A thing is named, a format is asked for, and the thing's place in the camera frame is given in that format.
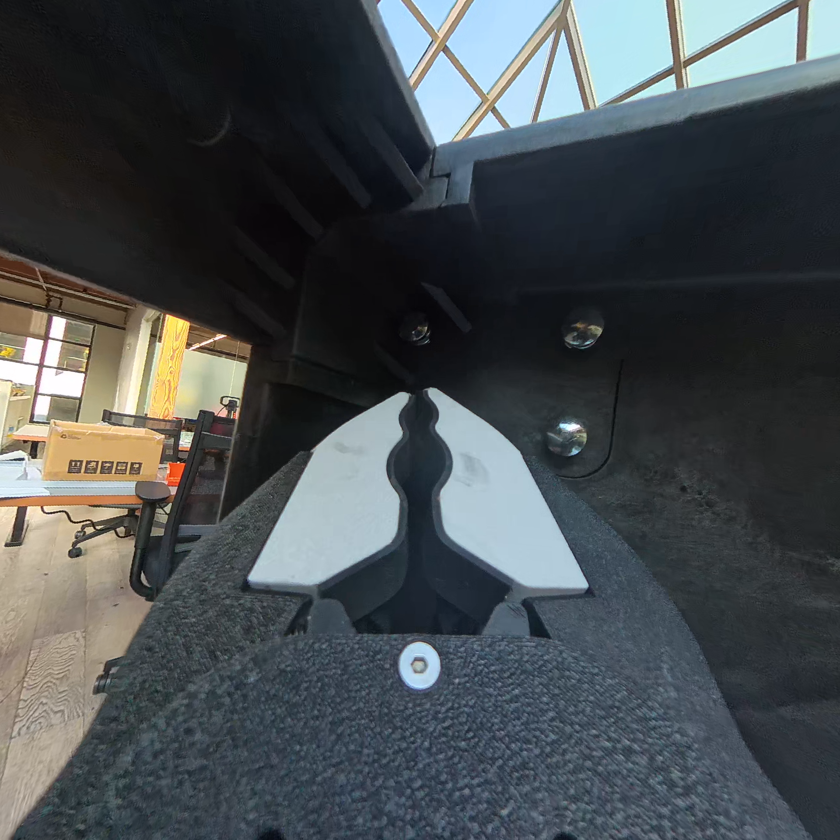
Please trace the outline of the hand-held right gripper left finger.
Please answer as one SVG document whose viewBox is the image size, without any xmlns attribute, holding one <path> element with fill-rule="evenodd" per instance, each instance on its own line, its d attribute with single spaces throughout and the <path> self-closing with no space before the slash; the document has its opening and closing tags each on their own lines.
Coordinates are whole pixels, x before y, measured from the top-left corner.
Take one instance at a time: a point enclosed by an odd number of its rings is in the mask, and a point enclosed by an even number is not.
<svg viewBox="0 0 840 840">
<path fill-rule="evenodd" d="M 395 594 L 407 570 L 407 502 L 396 461 L 408 440 L 399 392 L 332 431 L 312 451 L 248 573 L 251 589 L 327 594 L 347 584 Z"/>
</svg>

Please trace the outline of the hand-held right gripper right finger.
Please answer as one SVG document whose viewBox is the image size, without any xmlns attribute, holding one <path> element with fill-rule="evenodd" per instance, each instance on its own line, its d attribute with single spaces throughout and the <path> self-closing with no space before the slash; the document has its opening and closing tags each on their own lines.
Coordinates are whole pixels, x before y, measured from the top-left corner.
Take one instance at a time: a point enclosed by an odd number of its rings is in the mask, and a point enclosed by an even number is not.
<svg viewBox="0 0 840 840">
<path fill-rule="evenodd" d="M 446 463 L 433 497 L 442 543 L 503 583 L 510 598 L 586 593 L 589 583 L 519 450 L 437 388 L 423 396 Z"/>
</svg>

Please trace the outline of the black plastic box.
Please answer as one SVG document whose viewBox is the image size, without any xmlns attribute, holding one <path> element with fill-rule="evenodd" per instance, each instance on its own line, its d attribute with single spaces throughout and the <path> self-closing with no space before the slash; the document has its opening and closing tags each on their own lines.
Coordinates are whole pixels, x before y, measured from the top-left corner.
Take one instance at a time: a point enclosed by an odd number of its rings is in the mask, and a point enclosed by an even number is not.
<svg viewBox="0 0 840 840">
<path fill-rule="evenodd" d="M 838 838 L 838 58 L 436 148 L 312 246 L 246 377 L 229 512 L 373 396 L 436 385 L 675 604 L 728 718 Z M 564 318 L 602 311 L 567 349 Z M 400 340 L 411 311 L 431 339 Z M 550 453 L 562 417 L 577 456 Z"/>
</svg>

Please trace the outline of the grey desk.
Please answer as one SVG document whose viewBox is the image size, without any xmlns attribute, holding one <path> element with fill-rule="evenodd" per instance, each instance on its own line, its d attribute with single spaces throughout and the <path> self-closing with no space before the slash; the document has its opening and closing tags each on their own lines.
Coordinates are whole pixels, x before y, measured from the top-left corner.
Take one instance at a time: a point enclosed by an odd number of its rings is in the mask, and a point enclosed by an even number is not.
<svg viewBox="0 0 840 840">
<path fill-rule="evenodd" d="M 149 501 L 152 510 L 166 503 L 174 488 L 158 481 L 133 480 L 44 480 L 48 497 L 1 500 L 3 508 L 15 508 L 13 525 L 5 546 L 24 543 L 29 508 L 49 508 L 50 512 L 68 507 L 141 509 Z"/>
</svg>

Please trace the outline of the black office chair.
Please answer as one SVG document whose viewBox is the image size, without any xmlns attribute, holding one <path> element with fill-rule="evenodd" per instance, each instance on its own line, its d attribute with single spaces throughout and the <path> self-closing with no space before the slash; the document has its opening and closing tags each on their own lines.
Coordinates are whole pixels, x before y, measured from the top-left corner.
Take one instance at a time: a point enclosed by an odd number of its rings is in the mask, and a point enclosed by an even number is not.
<svg viewBox="0 0 840 840">
<path fill-rule="evenodd" d="M 215 530 L 235 426 L 233 418 L 201 411 L 177 487 L 135 484 L 142 506 L 129 583 L 146 601 L 154 601 L 194 544 Z"/>
<path fill-rule="evenodd" d="M 105 409 L 102 412 L 101 420 L 111 426 L 121 427 L 146 427 L 164 436 L 161 462 L 164 464 L 179 460 L 181 436 L 184 421 L 180 418 L 163 419 L 147 415 L 130 415 Z M 122 511 L 118 516 L 102 519 L 99 521 L 74 520 L 70 514 L 67 519 L 78 525 L 74 539 L 68 550 L 68 558 L 76 559 L 82 555 L 81 544 L 100 537 L 104 534 L 114 532 L 119 539 L 127 539 L 135 535 L 139 521 L 139 509 L 130 508 Z"/>
</svg>

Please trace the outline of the wooden pillar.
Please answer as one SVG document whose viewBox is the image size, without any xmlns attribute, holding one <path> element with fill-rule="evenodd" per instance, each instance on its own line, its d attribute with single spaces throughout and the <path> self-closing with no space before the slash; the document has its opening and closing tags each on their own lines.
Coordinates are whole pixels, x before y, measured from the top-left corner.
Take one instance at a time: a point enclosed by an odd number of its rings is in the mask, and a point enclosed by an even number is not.
<svg viewBox="0 0 840 840">
<path fill-rule="evenodd" d="M 151 417 L 161 419 L 174 417 L 189 332 L 189 321 L 171 314 L 164 316 L 147 410 L 147 414 Z"/>
</svg>

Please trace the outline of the brown cardboard box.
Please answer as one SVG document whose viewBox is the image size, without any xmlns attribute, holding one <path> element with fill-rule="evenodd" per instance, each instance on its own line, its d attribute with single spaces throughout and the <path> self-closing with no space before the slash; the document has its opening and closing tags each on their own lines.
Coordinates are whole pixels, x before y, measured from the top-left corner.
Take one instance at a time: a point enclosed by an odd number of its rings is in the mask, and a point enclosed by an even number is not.
<svg viewBox="0 0 840 840">
<path fill-rule="evenodd" d="M 146 427 L 52 420 L 43 480 L 154 481 L 165 436 Z"/>
</svg>

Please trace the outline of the black framed window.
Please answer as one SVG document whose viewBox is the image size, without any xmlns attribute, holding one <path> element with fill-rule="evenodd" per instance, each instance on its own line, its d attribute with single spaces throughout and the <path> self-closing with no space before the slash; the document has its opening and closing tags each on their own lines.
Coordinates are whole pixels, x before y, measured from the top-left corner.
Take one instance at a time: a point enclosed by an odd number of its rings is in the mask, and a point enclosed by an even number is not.
<svg viewBox="0 0 840 840">
<path fill-rule="evenodd" d="M 2 305 L 1 374 L 17 427 L 79 420 L 95 333 L 90 322 Z"/>
</svg>

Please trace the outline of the white paper stack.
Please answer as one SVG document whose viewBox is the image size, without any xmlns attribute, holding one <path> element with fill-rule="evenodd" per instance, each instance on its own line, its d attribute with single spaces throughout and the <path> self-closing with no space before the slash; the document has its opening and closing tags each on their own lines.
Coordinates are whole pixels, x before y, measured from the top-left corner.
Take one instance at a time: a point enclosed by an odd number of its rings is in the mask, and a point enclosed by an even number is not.
<svg viewBox="0 0 840 840">
<path fill-rule="evenodd" d="M 42 465 L 42 460 L 30 458 L 23 450 L 1 454 L 1 499 L 48 497 Z"/>
</svg>

